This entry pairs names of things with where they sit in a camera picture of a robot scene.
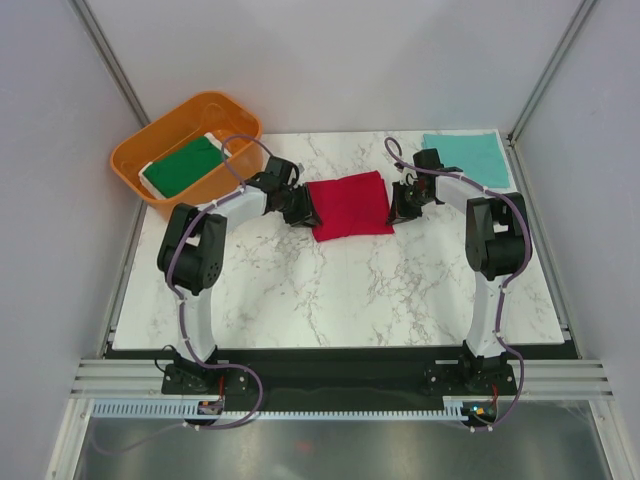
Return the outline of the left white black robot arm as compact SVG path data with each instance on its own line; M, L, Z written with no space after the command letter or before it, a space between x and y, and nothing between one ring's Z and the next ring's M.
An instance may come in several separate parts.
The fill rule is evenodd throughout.
M222 273L227 235L272 212L280 213L291 227L322 224L309 187L300 182L301 172L300 166L271 156L264 170L233 192L198 206L180 203L171 213L157 267L176 299L175 349L192 361L184 379L198 393L211 392L220 378L218 367L210 362L217 350L211 294Z

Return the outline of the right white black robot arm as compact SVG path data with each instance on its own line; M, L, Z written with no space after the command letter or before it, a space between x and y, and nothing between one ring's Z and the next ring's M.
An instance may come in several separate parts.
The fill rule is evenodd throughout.
M444 166L435 148L417 152L408 163L395 139L386 138L384 145L400 172L392 183L389 225L420 218L429 204L448 205L465 215L465 255L475 272L475 297L464 345L472 360L458 368L457 377L465 391L481 393L494 381L485 360L508 350L502 321L509 285L533 253L524 198L518 192L499 193L458 167Z

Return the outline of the red t shirt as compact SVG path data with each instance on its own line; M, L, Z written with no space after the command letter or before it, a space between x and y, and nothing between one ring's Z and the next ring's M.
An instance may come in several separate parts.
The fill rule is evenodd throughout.
M312 228L318 242L362 235L390 235L385 182L378 171L333 180L308 182L321 224Z

